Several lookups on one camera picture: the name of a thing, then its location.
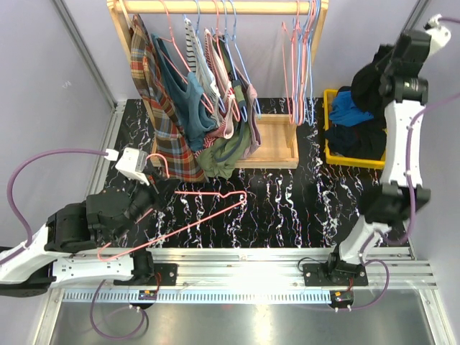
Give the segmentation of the black garment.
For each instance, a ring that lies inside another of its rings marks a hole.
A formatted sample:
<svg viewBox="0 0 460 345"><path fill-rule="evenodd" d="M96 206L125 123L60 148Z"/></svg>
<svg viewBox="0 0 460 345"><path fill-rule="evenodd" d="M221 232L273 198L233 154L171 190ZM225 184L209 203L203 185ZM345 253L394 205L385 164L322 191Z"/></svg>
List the black garment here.
<svg viewBox="0 0 460 345"><path fill-rule="evenodd" d="M379 93L382 69L377 65L391 51L392 45L380 45L372 62L359 70L351 83L351 99L363 112L369 112L374 118L384 116L384 106Z"/></svg>

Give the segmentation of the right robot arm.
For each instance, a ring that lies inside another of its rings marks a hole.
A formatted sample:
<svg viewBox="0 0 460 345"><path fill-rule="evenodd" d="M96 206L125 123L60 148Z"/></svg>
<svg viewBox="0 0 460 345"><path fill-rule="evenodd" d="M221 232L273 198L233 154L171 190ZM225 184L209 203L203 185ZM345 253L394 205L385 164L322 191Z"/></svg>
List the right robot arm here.
<svg viewBox="0 0 460 345"><path fill-rule="evenodd" d="M333 285L347 285L365 273L364 260L392 227L414 220L429 202L419 168L420 130L428 103L428 81L419 76L424 62L444 44L435 29L403 31L393 45L380 45L372 62L351 82L351 97L362 111L383 115L386 123L385 165L378 186L362 197L360 216L320 270Z"/></svg>

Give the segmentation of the pink wire hanger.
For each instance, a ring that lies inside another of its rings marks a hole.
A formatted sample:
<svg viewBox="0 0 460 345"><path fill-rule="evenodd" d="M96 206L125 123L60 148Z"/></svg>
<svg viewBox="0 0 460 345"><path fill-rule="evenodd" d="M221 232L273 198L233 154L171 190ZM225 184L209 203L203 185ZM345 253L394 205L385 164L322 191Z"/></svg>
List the pink wire hanger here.
<svg viewBox="0 0 460 345"><path fill-rule="evenodd" d="M164 155L157 154L157 153L147 154L147 163L149 162L149 160L152 157L158 157L163 161L166 177L169 178L170 177L170 172L169 172L169 166L168 166L168 162L166 160L166 157ZM222 194L220 192L175 191L175 194L176 195L182 195L182 196L216 196L216 197L219 197L220 199L225 199L225 198L228 198L228 197L231 197L231 196L239 196L239 201L236 202L235 204L231 205L231 206L228 206L228 207L226 207L224 209L221 209L220 211L212 213L212 214L210 214L209 216L207 216L205 218L197 220L197 221L195 221L195 222L193 222L191 224L187 224L186 226L184 226L184 227L182 227L180 229L177 229L177 230L172 231L172 232L170 232L168 234L165 234L165 235L162 235L160 237L157 237L157 238L155 238L155 239L153 239L153 240L151 240L149 242L146 242L144 244L140 244L137 247L127 249L124 252L121 252L119 254L115 254L113 256L107 257L107 256L104 256L104 251L111 246L111 243L109 242L106 245L104 245L103 247L101 247L100 249L98 249L98 251L96 253L97 259L100 262L114 261L114 260L116 260L118 258L121 258L123 256L126 256L128 254L137 252L140 249L146 249L147 247L149 247L149 246L151 246L153 244L156 244L158 242L161 242L163 240L166 240L166 239L168 239L168 238L170 238L172 236L175 236L176 234L179 234L182 231L189 230L189 229L191 229L193 227L196 227L197 225L201 225L202 223L205 223L205 222L207 222L207 221L209 221L211 219L216 218L217 216L220 216L220 215L222 215L222 214L224 214L224 213L226 213L228 211L231 211L231 210L233 210L234 208L236 208L238 206L244 206L245 204L247 204L247 192L245 190L232 191L232 192L228 192L227 194Z"/></svg>
<svg viewBox="0 0 460 345"><path fill-rule="evenodd" d="M290 42L289 51L286 52L285 43L282 44L283 73L285 95L290 123L300 126L304 122L304 81L306 52L304 48L305 29L300 21L300 1L296 1L296 12L293 19L293 29L288 31L286 23L282 22L282 36Z"/></svg>

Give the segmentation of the blue tank top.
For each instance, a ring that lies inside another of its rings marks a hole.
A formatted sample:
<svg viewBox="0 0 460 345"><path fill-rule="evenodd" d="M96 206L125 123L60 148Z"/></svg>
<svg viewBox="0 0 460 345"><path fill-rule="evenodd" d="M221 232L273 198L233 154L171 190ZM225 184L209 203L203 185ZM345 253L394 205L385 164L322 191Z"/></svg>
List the blue tank top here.
<svg viewBox="0 0 460 345"><path fill-rule="evenodd" d="M353 127L374 118L372 113L357 107L352 100L350 90L338 91L332 101L328 117L333 124L345 127Z"/></svg>

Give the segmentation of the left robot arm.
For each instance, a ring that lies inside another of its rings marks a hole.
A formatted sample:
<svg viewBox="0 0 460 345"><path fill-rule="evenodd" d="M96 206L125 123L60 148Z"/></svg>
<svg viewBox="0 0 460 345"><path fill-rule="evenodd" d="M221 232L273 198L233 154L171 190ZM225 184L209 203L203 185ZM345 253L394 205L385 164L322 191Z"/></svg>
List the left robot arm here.
<svg viewBox="0 0 460 345"><path fill-rule="evenodd" d="M165 208L179 180L149 178L127 190L105 188L49 216L30 243L1 248L1 295L28 298L50 288L91 280L148 285L159 278L146 249L108 262L87 255L100 242L116 242L153 210Z"/></svg>

